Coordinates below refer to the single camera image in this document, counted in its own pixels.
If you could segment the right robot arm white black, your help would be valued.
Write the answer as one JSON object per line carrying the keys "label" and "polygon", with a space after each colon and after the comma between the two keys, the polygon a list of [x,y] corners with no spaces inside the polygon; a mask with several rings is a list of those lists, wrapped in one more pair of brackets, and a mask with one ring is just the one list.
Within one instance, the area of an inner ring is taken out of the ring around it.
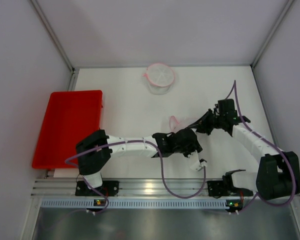
{"label": "right robot arm white black", "polygon": [[300,193],[300,165],[297,154],[283,151],[253,131],[250,120],[239,116],[233,99],[219,100],[201,118],[188,125],[200,134],[210,135],[222,129],[237,140],[254,157],[258,170],[232,170],[222,177],[229,190],[257,192],[264,200]]}

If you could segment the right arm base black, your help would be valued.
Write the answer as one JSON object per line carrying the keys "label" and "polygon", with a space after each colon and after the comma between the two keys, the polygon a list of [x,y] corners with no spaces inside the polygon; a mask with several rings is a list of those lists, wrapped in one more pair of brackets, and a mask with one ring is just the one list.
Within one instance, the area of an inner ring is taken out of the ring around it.
{"label": "right arm base black", "polygon": [[232,174],[237,172],[244,172],[244,170],[228,171],[222,176],[222,180],[207,181],[208,195],[216,199],[221,197],[252,197],[253,191],[234,186]]}

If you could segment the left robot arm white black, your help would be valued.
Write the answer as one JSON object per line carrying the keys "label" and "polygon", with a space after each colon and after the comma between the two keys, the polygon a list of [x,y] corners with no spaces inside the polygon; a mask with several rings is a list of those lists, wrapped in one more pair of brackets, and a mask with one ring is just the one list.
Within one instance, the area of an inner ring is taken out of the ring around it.
{"label": "left robot arm white black", "polygon": [[93,188],[102,186],[101,170],[111,158],[168,158],[182,154],[194,171],[202,170],[207,162],[200,157],[203,149],[190,128],[138,138],[115,137],[100,129],[77,143],[75,149],[79,173]]}

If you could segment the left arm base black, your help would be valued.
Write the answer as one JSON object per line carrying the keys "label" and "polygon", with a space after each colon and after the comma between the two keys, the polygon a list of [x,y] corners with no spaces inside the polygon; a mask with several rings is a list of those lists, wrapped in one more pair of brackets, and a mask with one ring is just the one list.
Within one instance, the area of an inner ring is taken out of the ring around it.
{"label": "left arm base black", "polygon": [[[116,180],[106,180],[102,183],[102,186],[97,188],[101,194],[106,197],[114,197],[119,192],[119,181]],[[100,194],[96,193],[92,189],[90,189],[86,183],[81,180],[76,183],[75,196],[77,197],[94,197],[100,196]]]}

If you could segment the white mesh laundry bag pink trim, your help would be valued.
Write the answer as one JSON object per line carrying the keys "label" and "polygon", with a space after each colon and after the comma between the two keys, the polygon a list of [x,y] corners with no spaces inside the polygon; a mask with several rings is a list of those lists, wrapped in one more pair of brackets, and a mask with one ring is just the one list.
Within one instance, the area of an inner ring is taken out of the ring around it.
{"label": "white mesh laundry bag pink trim", "polygon": [[149,91],[154,95],[166,94],[176,80],[173,69],[164,63],[153,63],[149,65],[142,75]]}

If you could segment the spare white mesh laundry bag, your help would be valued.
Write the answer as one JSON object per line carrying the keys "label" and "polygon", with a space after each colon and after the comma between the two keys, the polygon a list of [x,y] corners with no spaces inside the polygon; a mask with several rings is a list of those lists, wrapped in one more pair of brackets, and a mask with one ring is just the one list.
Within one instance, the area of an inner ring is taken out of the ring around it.
{"label": "spare white mesh laundry bag", "polygon": [[173,133],[178,132],[179,130],[182,130],[189,125],[196,122],[198,119],[195,117],[181,117],[177,118],[174,115],[169,118],[169,128],[170,131]]}

